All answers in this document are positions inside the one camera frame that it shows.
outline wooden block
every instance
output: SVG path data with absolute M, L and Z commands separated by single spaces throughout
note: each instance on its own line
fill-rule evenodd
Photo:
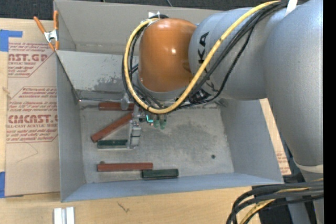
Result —
M 103 111 L 120 111 L 121 105 L 120 103 L 116 102 L 101 102 L 98 104 L 98 109 L 103 110 Z M 129 104 L 128 108 L 125 109 L 125 111 L 133 111 L 134 109 L 134 104 Z
M 153 163 L 100 163 L 97 164 L 98 172 L 118 172 L 134 170 L 151 170 Z
M 109 135 L 111 132 L 116 131 L 118 128 L 128 124 L 131 119 L 132 113 L 130 112 L 110 125 L 106 126 L 103 130 L 100 130 L 99 132 L 91 135 L 91 140 L 97 142 L 98 140 Z

